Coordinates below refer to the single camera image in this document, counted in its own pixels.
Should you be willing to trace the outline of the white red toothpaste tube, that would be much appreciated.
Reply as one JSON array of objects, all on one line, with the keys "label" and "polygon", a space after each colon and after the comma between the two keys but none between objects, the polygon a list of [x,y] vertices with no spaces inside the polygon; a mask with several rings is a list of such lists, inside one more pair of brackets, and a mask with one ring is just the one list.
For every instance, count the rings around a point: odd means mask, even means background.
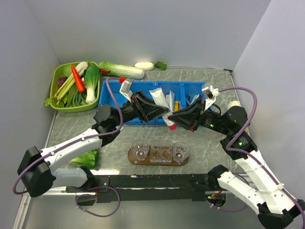
[{"label": "white red toothpaste tube", "polygon": [[167,111],[165,114],[163,114],[162,118],[170,130],[175,130],[177,128],[177,125],[175,122],[169,120],[169,116],[172,115],[173,113],[170,110],[169,104],[166,101],[162,88],[150,90],[149,92],[156,105],[168,108],[169,111]]}]

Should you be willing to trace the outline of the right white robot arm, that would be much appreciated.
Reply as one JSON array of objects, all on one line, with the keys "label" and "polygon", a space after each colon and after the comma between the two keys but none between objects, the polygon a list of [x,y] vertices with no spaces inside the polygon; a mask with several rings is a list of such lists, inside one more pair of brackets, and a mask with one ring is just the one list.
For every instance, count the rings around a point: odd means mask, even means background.
[{"label": "right white robot arm", "polygon": [[169,120],[186,130],[195,131],[199,126],[203,126],[225,135],[220,141],[222,148],[255,184],[255,188],[252,188],[226,167],[218,165],[208,173],[209,187],[213,190],[223,188],[230,191],[257,214],[264,228],[286,228],[294,218],[304,212],[305,202],[284,190],[283,184],[275,178],[247,132],[243,132],[233,144],[229,144],[246,123],[246,110],[238,104],[232,104],[220,115],[206,109],[205,105],[205,102],[197,99],[187,108],[169,116]]}]

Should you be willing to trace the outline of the clear square organizer tray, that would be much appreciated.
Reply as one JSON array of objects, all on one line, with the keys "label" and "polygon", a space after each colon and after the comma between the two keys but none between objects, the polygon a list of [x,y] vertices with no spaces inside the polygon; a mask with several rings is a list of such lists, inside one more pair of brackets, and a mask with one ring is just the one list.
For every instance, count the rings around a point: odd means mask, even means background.
[{"label": "clear square organizer tray", "polygon": [[172,143],[166,140],[152,140],[150,142],[150,162],[168,164],[173,160]]}]

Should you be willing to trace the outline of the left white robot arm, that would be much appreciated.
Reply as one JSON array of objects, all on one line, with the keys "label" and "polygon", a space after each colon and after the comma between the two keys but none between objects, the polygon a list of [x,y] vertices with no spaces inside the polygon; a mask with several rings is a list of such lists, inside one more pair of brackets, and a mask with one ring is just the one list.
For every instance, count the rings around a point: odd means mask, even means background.
[{"label": "left white robot arm", "polygon": [[54,187],[72,186],[88,192],[93,189],[94,175],[87,167],[62,169],[61,166],[111,143],[124,123],[135,118],[147,123],[167,112],[167,107],[155,104],[141,91],[132,95],[132,99],[122,107],[102,104],[93,117],[95,124],[85,132],[56,146],[41,150],[33,146],[26,150],[17,169],[18,180],[23,182],[26,193],[32,198]]}]

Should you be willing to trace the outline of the clear plastic cup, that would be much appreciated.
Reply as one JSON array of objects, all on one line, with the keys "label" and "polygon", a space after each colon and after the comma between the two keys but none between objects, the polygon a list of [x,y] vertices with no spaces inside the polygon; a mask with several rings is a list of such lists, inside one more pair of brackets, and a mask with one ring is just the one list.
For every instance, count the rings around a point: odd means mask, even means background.
[{"label": "clear plastic cup", "polygon": [[183,163],[190,154],[190,147],[185,142],[177,142],[172,147],[173,160],[179,165]]},{"label": "clear plastic cup", "polygon": [[149,148],[145,140],[139,139],[133,142],[131,151],[137,160],[145,160],[148,156]]}]

